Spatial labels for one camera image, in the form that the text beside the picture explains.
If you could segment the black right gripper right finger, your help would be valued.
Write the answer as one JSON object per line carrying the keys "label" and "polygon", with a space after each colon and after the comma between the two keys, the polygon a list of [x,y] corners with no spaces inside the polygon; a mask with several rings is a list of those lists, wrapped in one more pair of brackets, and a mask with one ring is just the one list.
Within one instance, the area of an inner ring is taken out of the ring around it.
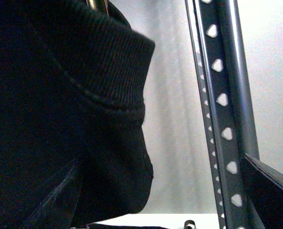
{"label": "black right gripper right finger", "polygon": [[283,229],[283,174],[245,154],[241,172],[247,196],[266,229]]}

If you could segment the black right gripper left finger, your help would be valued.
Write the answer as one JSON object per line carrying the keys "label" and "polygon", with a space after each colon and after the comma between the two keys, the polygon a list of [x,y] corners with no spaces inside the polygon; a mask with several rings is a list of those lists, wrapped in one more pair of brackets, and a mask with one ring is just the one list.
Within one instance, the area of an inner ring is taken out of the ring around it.
{"label": "black right gripper left finger", "polygon": [[23,229],[69,229],[82,186],[81,164],[74,160],[60,184],[22,224]]}

